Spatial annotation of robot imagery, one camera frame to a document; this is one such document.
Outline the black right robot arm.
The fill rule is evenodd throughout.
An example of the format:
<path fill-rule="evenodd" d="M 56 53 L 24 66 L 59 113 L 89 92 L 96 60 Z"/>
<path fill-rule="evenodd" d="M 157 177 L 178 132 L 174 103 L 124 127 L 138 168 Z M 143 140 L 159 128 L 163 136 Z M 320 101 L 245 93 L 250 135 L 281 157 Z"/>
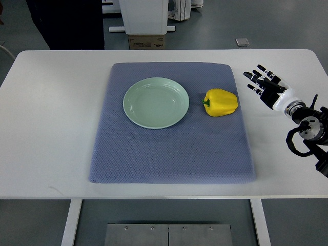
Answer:
<path fill-rule="evenodd" d="M 327 146 L 327 108 L 321 107 L 319 111 L 314 109 L 316 99 L 310 107 L 302 101 L 295 101 L 286 108 L 286 115 L 298 127 L 291 129 L 286 137 L 289 150 L 297 156 L 308 157 L 314 155 L 318 162 L 315 167 L 318 172 L 327 176 L 327 151 L 321 146 Z M 294 135 L 298 133 L 303 138 L 303 143 L 308 148 L 307 152 L 300 152 L 293 143 Z"/>

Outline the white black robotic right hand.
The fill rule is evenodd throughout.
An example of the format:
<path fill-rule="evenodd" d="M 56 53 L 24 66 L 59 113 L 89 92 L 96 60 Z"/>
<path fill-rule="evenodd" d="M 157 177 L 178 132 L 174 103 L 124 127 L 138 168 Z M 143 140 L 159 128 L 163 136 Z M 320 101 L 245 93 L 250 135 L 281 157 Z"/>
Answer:
<path fill-rule="evenodd" d="M 251 81 L 247 87 L 254 91 L 266 106 L 274 111 L 285 112 L 288 105 L 300 101 L 295 91 L 280 77 L 262 65 L 257 65 L 257 68 L 260 71 L 244 72 L 243 75 Z"/>

